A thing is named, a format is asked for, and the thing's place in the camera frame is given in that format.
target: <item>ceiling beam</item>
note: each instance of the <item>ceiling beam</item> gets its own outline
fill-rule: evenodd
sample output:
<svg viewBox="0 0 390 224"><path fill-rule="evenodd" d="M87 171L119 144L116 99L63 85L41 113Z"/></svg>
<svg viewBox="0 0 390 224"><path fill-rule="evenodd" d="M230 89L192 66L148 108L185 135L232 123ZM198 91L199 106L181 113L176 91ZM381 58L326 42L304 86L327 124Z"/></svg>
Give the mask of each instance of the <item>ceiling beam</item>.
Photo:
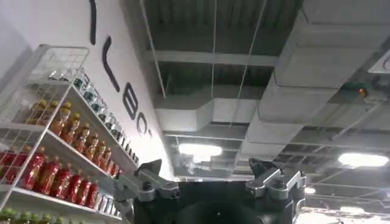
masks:
<svg viewBox="0 0 390 224"><path fill-rule="evenodd" d="M247 54L222 54L188 51L155 51L157 61L209 63L225 65L272 66L278 61L276 56L247 55ZM146 58L153 61L152 51L146 51Z"/></svg>

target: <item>black lettering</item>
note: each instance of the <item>black lettering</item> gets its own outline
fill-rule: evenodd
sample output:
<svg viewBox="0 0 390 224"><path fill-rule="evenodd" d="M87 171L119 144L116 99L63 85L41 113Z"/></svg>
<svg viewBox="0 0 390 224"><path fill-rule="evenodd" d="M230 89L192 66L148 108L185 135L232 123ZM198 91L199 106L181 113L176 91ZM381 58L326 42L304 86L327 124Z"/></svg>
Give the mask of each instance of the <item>black lettering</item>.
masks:
<svg viewBox="0 0 390 224"><path fill-rule="evenodd" d="M129 114L131 120L134 121L135 115L137 114L137 111L138 111L138 99L137 99L137 96L135 95L134 89L130 83L126 83L126 86L125 86L124 92L123 92L122 101L123 101L123 105L126 108L127 113Z"/></svg>
<svg viewBox="0 0 390 224"><path fill-rule="evenodd" d="M140 112L137 116L136 121L137 121L136 122L136 130L138 131L139 134L145 135L147 132L147 122L146 122L145 114Z"/></svg>

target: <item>bolt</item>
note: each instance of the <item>bolt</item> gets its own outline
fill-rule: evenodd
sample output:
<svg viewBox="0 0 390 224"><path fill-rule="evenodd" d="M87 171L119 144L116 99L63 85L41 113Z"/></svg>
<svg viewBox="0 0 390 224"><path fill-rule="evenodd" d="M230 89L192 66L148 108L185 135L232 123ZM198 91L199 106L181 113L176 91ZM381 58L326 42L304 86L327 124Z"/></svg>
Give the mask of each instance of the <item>bolt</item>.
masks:
<svg viewBox="0 0 390 224"><path fill-rule="evenodd" d="M274 182L274 187L279 188L279 189L284 188L284 187L286 187L286 183L283 179L278 178Z"/></svg>
<svg viewBox="0 0 390 224"><path fill-rule="evenodd" d="M142 183L142 190L149 191L152 189L152 184L149 181L145 181Z"/></svg>

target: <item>metal rod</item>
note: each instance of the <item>metal rod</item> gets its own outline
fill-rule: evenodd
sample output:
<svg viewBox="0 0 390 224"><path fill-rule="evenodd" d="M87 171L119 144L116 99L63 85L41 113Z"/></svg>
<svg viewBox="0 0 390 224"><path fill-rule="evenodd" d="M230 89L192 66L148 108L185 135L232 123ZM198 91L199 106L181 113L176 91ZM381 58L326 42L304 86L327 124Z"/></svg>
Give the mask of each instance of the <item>metal rod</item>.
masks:
<svg viewBox="0 0 390 224"><path fill-rule="evenodd" d="M150 30L150 28L149 28L149 22L148 22L148 20L147 20L147 15L146 15L146 10L145 10L145 2L144 2L144 0L140 0L140 4L141 4L142 16L143 16L143 18L144 18L144 23L145 23L145 27L146 27L147 38L149 39L149 44L151 45L151 50L152 50L152 53L153 53L154 65L156 66L156 70L157 70L157 74L158 74L158 79L160 80L161 92L162 92L163 97L164 97L164 99L165 99L165 98L166 98L166 95L165 95L165 89L164 89L163 79L162 79L162 77L161 77L160 67L158 66L158 61L157 61L157 57L156 57L156 51L155 51L155 48L154 48L153 38L152 38L151 30Z"/></svg>
<svg viewBox="0 0 390 224"><path fill-rule="evenodd" d="M371 189L383 191L388 188L385 187L370 187L370 186L354 186L354 185L346 185L346 184L330 184L330 183L317 183L318 186L328 186L328 187L345 187L345 188L357 188L357 189Z"/></svg>
<svg viewBox="0 0 390 224"><path fill-rule="evenodd" d="M376 103L373 107L370 108L369 111L367 111L367 113L365 113L363 116L361 116L359 119L357 119L354 123L346 126L346 128L342 129L337 135L332 136L330 139L332 141L334 141L336 138L342 136L344 133L349 131L351 128L360 124L362 121L364 121L366 118L368 118L373 112L375 112L381 106L382 106L382 102Z"/></svg>
<svg viewBox="0 0 390 224"><path fill-rule="evenodd" d="M241 90L243 88L243 85L244 85L244 80L245 80L245 76L246 76L246 72L248 70L248 64L250 62L250 58L251 58L251 54L252 54L252 50L254 48L254 45L255 45L255 40L256 40L256 36L257 36L257 32L258 32L258 28L260 27L260 23L261 23L261 19L263 17L263 13L264 13L264 10L267 6L267 1L268 0L264 0L263 1L263 5L261 6L261 10L260 10L260 13L259 13L259 16L258 16L258 19L257 19L257 23L256 23L256 28L255 28L255 32L254 32L254 36L252 37L252 42L250 44L250 47L249 47L249 53L247 55L247 62L245 64L245 68L244 68L244 72L243 72L243 77L241 79L241 84L239 86L239 89L238 89L238 94L237 94L237 99L236 99L236 108L234 110L234 114L233 114L233 117L232 117L232 121L230 122L230 127L232 126L234 120L236 119L236 116L237 116L237 111L238 111L238 101L239 101L239 97L241 95Z"/></svg>
<svg viewBox="0 0 390 224"><path fill-rule="evenodd" d="M214 0L214 32L213 32L213 56L215 56L215 46L216 46L216 34L217 34L217 0ZM214 70L215 70L215 60L213 60L213 67L211 69L211 98L213 98L214 93Z"/></svg>
<svg viewBox="0 0 390 224"><path fill-rule="evenodd" d="M314 185L317 185L317 184L319 184L319 183L322 183L322 182L324 182L324 181L327 181L327 180L329 180L329 179L331 179L331 178L333 178L333 177L335 177L335 176L337 176L337 175L339 175L339 174L344 173L344 172L347 171L347 170L348 170L348 169L339 170L339 171L337 171L336 173L334 173L334 174L332 174L332 175L329 175L329 176L327 176L327 177L325 177L325 178L323 178L323 179L321 179L321 180L319 180L319 181L317 181L317 182L311 183L308 187L312 187L312 186L314 186Z"/></svg>

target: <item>red bottle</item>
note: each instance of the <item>red bottle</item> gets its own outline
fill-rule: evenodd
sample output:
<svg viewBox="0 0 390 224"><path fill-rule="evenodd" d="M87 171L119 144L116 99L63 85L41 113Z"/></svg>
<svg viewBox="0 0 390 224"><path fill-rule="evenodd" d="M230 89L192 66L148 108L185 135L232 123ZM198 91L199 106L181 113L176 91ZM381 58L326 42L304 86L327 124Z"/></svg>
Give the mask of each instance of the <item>red bottle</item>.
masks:
<svg viewBox="0 0 390 224"><path fill-rule="evenodd" d="M108 162L108 166L107 166L107 169L105 170L108 174L111 174L111 170L112 168L114 167L114 161L110 160Z"/></svg>
<svg viewBox="0 0 390 224"><path fill-rule="evenodd" d="M11 147L11 149L7 150L6 152L1 153L0 180L4 178L5 173L7 173L13 160L16 157L15 149L16 149L15 147Z"/></svg>
<svg viewBox="0 0 390 224"><path fill-rule="evenodd" d="M73 175L69 181L68 189L66 190L66 197L65 199L69 202L75 203L76 202L76 195L79 191L80 184L81 184L81 170L78 171L77 174Z"/></svg>
<svg viewBox="0 0 390 224"><path fill-rule="evenodd" d="M80 188L76 196L76 204L78 205L85 205L85 200L87 199L90 187L92 185L92 182L90 182L89 178L90 177L87 176L86 179L83 180L80 184Z"/></svg>
<svg viewBox="0 0 390 224"><path fill-rule="evenodd" d="M29 164L24 170L23 176L20 178L19 185L23 188L31 190L34 187L35 182L39 178L40 170L46 160L45 155L43 154L44 147L39 147L38 150L34 153Z"/></svg>
<svg viewBox="0 0 390 224"><path fill-rule="evenodd" d="M94 208L98 193L99 193L99 186L98 186L98 182L95 181L90 187L90 191L88 193L87 199L85 200L85 206Z"/></svg>
<svg viewBox="0 0 390 224"><path fill-rule="evenodd" d="M54 178L57 172L61 168L61 164L58 162L59 157L55 156L53 161L43 165L42 172L39 180L34 185L34 191L48 195L50 193L51 186L53 185Z"/></svg>
<svg viewBox="0 0 390 224"><path fill-rule="evenodd" d="M65 190L68 188L69 179L72 176L71 173L71 164L66 164L66 167L59 170L57 175L55 176L53 186L51 187L50 196L56 197L59 199L64 199Z"/></svg>
<svg viewBox="0 0 390 224"><path fill-rule="evenodd" d="M119 171L119 166L114 163L114 166L112 167L112 170L111 170L111 175L115 177L115 175L118 173L118 171Z"/></svg>
<svg viewBox="0 0 390 224"><path fill-rule="evenodd" d="M19 154L15 154L15 156L11 156L13 159L10 159L10 165L8 172L6 171L5 179L7 184L12 184L16 175L18 174L21 166L27 159L29 153L31 152L31 146L26 146Z"/></svg>

